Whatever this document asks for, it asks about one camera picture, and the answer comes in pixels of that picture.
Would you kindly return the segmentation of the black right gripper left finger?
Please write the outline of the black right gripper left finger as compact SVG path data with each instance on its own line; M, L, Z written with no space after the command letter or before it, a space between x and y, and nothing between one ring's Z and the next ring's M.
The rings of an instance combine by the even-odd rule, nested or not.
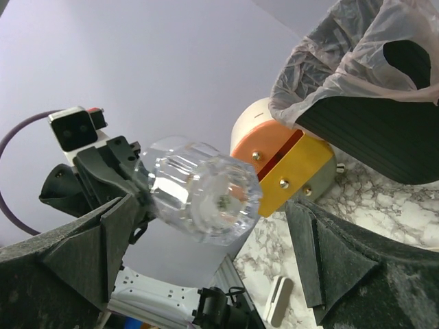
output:
M134 226L118 197L26 241L1 248L2 328L94 328L106 310Z

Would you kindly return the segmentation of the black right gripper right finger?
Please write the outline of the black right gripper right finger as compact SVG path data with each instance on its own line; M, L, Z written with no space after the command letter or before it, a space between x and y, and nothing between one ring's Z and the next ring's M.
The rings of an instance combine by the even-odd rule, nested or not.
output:
M438 253L304 199L285 214L306 305L323 328L437 328Z

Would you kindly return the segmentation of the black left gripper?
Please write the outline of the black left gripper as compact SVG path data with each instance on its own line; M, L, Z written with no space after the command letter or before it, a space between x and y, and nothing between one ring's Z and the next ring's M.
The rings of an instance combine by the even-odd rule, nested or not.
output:
M154 219L147 184L135 177L141 165L141 146L118 136L102 146L87 146L73 157L73 164L59 164L47 176L39 200L79 218L117 197L134 198L134 224L129 243L135 244Z

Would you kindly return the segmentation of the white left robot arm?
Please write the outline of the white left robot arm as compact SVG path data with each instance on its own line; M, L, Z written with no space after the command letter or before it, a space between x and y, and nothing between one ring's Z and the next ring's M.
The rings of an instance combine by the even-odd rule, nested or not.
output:
M125 137L58 138L68 164L55 167L42 203L79 225L42 264L100 310L147 320L164 310L201 328L245 328L245 312L219 288L197 289L143 276L123 264L151 221L203 243L230 245L259 219L262 190L251 164L200 142L171 136L141 151Z

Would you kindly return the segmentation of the clear drinking glass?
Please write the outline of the clear drinking glass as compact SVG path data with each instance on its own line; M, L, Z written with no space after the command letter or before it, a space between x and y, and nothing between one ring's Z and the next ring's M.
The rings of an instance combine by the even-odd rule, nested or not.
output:
M133 180L151 196L157 218L201 243L230 245L260 218L253 166L183 136L143 150Z

